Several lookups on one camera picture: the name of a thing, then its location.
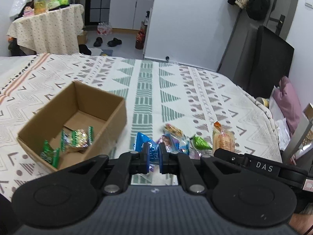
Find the tablecloth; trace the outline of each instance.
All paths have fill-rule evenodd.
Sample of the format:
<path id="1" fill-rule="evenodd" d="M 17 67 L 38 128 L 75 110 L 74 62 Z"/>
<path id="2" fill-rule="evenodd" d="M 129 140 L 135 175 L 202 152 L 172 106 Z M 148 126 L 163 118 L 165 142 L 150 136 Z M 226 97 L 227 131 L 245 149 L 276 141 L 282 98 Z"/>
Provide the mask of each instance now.
<path id="1" fill-rule="evenodd" d="M 47 174 L 17 143 L 18 131 L 73 80 L 126 99 L 127 124 L 111 158 L 131 150 L 137 132 L 158 140 L 167 122 L 212 145 L 212 126 L 219 121 L 234 133 L 237 153 L 281 162 L 270 111 L 215 72 L 146 60 L 42 54 L 16 75 L 0 94 L 0 193 L 8 199 L 18 186 Z M 134 175 L 132 183 L 172 183 L 170 175 L 155 174 Z"/>
<path id="2" fill-rule="evenodd" d="M 17 44 L 39 53 L 74 54 L 79 52 L 77 35 L 84 27 L 81 4 L 49 11 L 40 15 L 18 18 L 7 35 Z"/>

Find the bottle of yellow liquid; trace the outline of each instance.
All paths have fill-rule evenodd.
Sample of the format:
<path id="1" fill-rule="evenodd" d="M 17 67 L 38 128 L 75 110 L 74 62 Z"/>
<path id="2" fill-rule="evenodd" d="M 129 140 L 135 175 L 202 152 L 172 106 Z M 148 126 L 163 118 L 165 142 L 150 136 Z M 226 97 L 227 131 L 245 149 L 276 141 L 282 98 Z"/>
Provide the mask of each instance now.
<path id="1" fill-rule="evenodd" d="M 46 12 L 46 0 L 35 0 L 34 1 L 35 15 Z"/>

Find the gray ribbed surface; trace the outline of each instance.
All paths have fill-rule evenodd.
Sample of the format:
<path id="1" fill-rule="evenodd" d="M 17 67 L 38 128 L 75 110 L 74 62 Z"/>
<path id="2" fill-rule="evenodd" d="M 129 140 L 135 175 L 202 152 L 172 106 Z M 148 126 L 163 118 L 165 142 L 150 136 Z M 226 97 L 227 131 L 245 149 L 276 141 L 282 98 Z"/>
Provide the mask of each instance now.
<path id="1" fill-rule="evenodd" d="M 192 235 L 297 234 L 287 225 L 253 231 L 218 216 L 204 197 L 186 194 L 180 186 L 135 186 L 107 196 L 86 220 L 58 230 L 21 227 L 16 235 Z"/>

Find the pink cushion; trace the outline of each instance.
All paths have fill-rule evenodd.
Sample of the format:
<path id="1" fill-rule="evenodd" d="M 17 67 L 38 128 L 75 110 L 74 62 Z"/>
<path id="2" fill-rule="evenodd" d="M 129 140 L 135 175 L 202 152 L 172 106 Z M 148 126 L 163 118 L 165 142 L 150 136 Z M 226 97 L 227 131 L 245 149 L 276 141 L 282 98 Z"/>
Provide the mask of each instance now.
<path id="1" fill-rule="evenodd" d="M 279 81 L 279 89 L 275 89 L 273 97 L 287 120 L 290 133 L 294 134 L 300 122 L 302 109 L 298 96 L 286 76 Z"/>

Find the wrapped bread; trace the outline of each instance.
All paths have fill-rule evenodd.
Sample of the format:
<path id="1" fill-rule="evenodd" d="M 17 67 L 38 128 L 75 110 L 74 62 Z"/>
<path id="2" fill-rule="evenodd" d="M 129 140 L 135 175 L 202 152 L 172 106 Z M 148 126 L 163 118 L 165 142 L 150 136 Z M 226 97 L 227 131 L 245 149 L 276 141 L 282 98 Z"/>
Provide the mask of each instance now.
<path id="1" fill-rule="evenodd" d="M 215 122 L 213 127 L 213 153 L 219 148 L 235 152 L 235 137 L 230 131 L 223 129 L 219 122 Z"/>

